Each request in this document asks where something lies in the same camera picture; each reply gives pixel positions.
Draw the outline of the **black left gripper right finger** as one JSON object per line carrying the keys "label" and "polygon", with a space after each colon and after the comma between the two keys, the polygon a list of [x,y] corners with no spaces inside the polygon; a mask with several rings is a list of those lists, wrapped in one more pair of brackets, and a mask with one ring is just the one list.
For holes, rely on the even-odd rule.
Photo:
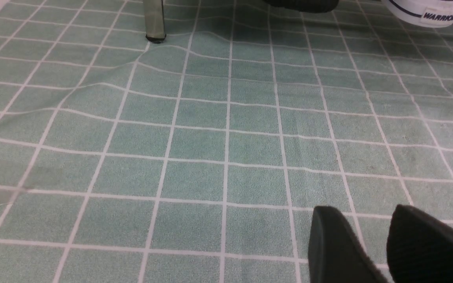
{"label": "black left gripper right finger", "polygon": [[386,252],[396,283],[453,283],[453,228],[419,208],[396,206]]}

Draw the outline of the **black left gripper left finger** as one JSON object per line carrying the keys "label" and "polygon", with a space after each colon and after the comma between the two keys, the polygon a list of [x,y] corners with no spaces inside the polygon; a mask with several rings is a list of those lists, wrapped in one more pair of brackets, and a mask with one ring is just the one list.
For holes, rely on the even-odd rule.
{"label": "black left gripper left finger", "polygon": [[316,206],[309,248],[311,283],[387,283],[365,253],[345,216],[332,206]]}

